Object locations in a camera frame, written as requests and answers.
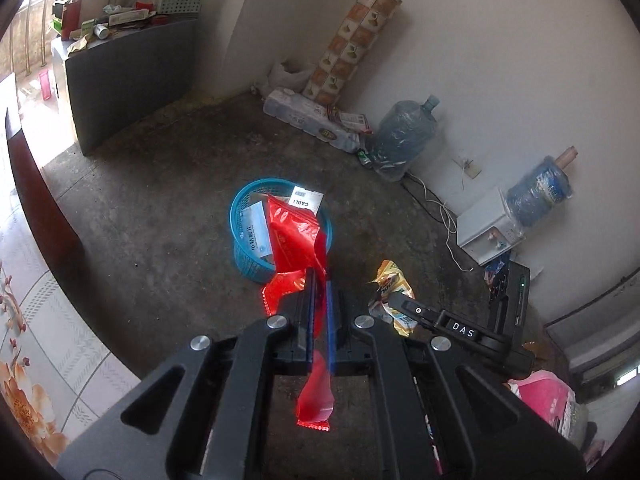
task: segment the concrete floor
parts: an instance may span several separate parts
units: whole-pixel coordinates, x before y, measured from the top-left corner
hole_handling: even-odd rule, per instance
[[[234,265],[228,208],[244,184],[266,176],[324,193],[334,226],[333,276],[363,304],[364,285],[392,259],[419,301],[486,321],[482,270],[458,270],[444,227],[398,184],[264,115],[251,95],[217,107],[180,106],[127,128],[90,158],[72,146],[44,168],[84,245],[81,259],[56,276],[95,333],[139,376],[194,335],[227,338],[264,315],[260,286]],[[454,254],[472,265],[455,246]],[[301,384],[276,382],[270,477],[376,478],[366,382],[334,380],[329,433],[296,427]]]

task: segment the plastic basket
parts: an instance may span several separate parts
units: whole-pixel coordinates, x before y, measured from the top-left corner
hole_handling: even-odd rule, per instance
[[[255,256],[247,247],[246,243],[240,239],[242,232],[242,224],[240,213],[249,205],[249,197],[251,193],[268,193],[275,196],[290,196],[293,188],[296,186],[289,180],[281,178],[263,178],[255,180],[244,186],[236,195],[231,203],[229,210],[229,226],[231,234],[234,237],[234,260],[238,270],[242,272],[250,280],[257,283],[267,283],[276,272],[276,267],[269,262]],[[329,252],[333,238],[333,229],[328,216],[321,207],[318,211],[318,222],[320,228],[326,235],[326,251]]]

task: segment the crumpled wrapper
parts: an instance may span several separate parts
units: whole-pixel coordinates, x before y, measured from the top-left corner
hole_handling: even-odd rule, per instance
[[[388,298],[392,292],[399,291],[415,299],[415,294],[402,270],[391,260],[383,260],[374,281],[378,284],[378,291],[369,301],[369,313],[387,323],[393,323],[396,332],[409,337],[418,322],[388,305]]]

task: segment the electrical outlet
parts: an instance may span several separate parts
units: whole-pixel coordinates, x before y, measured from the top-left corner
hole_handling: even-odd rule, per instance
[[[466,176],[471,179],[474,179],[476,176],[480,174],[482,171],[480,166],[475,164],[472,160],[468,160],[467,158],[462,158],[460,156],[452,156],[451,160],[453,160],[457,165],[459,165],[461,170],[465,171]]]

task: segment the large water jug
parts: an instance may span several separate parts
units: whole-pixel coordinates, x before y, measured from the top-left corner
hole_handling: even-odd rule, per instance
[[[435,138],[438,124],[431,111],[439,102],[433,95],[424,104],[398,101],[382,119],[377,132],[367,136],[369,157],[382,178],[400,180],[425,145]]]

